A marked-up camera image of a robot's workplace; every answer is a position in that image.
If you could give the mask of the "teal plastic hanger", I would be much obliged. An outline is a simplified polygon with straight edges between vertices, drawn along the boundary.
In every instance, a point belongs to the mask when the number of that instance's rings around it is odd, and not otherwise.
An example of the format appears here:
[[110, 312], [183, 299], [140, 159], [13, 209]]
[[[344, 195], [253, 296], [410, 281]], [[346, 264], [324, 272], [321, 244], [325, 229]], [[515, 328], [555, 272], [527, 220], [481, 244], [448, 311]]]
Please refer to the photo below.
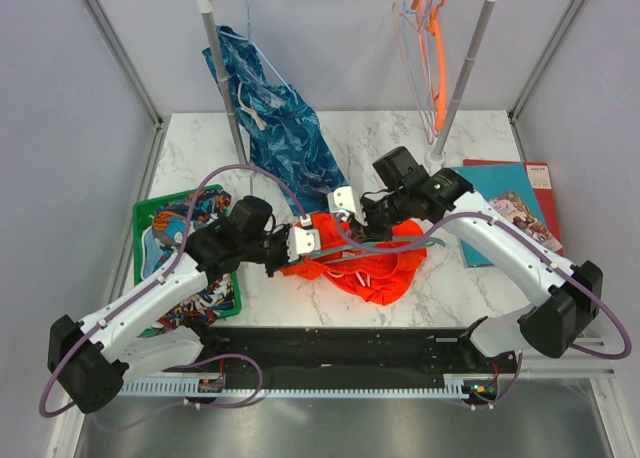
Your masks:
[[337, 247], [314, 251], [304, 256], [305, 260], [325, 261], [326, 263], [339, 263], [355, 259], [364, 259], [371, 256], [380, 255], [379, 249], [394, 249], [394, 253], [399, 248], [407, 247], [408, 251], [427, 250], [433, 247], [446, 247], [446, 242], [441, 238], [428, 238], [423, 242], [419, 241], [419, 236], [396, 237], [390, 242], [366, 242], [359, 247], [349, 244]]

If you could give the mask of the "orange shorts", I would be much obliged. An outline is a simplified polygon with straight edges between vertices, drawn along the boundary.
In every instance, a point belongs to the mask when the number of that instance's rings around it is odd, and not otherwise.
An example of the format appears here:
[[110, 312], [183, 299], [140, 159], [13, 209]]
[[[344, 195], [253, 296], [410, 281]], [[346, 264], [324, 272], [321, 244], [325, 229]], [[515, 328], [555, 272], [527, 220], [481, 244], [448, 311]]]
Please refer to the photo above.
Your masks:
[[365, 302], [387, 306], [398, 301], [428, 256], [424, 248], [393, 254], [368, 254], [351, 249], [340, 237], [331, 215], [314, 213], [311, 220], [320, 232], [321, 254], [305, 257], [281, 273], [306, 280], [323, 276], [337, 288]]

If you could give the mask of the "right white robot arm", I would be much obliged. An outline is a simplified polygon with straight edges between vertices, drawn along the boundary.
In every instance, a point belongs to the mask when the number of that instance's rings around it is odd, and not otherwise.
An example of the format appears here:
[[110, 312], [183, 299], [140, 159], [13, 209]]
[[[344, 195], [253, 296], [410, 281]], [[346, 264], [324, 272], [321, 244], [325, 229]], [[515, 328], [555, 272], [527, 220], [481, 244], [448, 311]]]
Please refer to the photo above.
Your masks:
[[559, 358], [596, 318], [603, 272], [593, 262], [576, 265], [548, 250], [495, 211], [456, 171], [429, 174], [408, 149], [399, 146], [374, 162], [388, 189], [378, 200], [360, 203], [366, 237], [386, 241], [394, 226], [427, 220], [480, 252], [505, 273], [528, 299], [528, 306], [494, 318], [481, 318], [463, 334], [458, 359], [477, 372], [495, 356], [532, 348]]

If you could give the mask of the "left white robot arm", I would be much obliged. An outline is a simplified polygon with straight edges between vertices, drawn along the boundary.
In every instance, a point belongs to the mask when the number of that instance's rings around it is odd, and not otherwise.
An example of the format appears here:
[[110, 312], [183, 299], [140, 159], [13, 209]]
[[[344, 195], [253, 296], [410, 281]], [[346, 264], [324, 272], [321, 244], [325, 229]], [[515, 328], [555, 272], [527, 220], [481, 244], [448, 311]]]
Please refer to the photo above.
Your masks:
[[297, 263], [320, 246], [308, 219], [274, 233], [265, 227], [271, 206], [255, 196], [239, 200], [228, 215], [183, 240], [179, 251], [129, 293], [79, 321], [64, 315], [50, 327], [47, 366], [73, 406], [94, 413], [138, 378], [192, 365], [208, 371], [219, 347], [190, 328], [152, 339], [141, 333], [167, 311], [242, 263], [264, 266], [267, 275]]

